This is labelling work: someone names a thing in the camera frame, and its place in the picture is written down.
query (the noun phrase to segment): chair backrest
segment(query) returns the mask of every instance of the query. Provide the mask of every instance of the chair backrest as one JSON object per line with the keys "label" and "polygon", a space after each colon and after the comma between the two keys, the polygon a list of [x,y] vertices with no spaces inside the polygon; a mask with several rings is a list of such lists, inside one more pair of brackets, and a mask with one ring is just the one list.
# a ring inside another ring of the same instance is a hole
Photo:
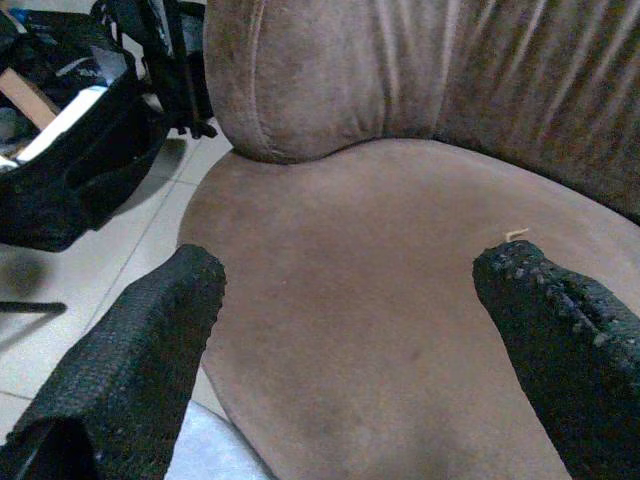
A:
{"label": "chair backrest", "polygon": [[210,0],[205,60],[250,158],[434,138],[640,222],[638,31],[614,0]]}

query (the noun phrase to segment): suede fabric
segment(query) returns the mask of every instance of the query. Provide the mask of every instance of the suede fabric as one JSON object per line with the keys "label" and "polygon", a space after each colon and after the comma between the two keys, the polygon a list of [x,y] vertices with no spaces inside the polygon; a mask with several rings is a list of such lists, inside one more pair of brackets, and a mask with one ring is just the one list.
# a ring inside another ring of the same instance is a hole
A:
{"label": "suede fabric", "polygon": [[180,236],[227,272],[204,366],[280,480],[569,478],[473,285],[525,227],[640,312],[640,228],[478,153],[380,140],[209,172]]}
{"label": "suede fabric", "polygon": [[216,0],[216,115],[248,158],[437,138],[640,222],[640,3]]}

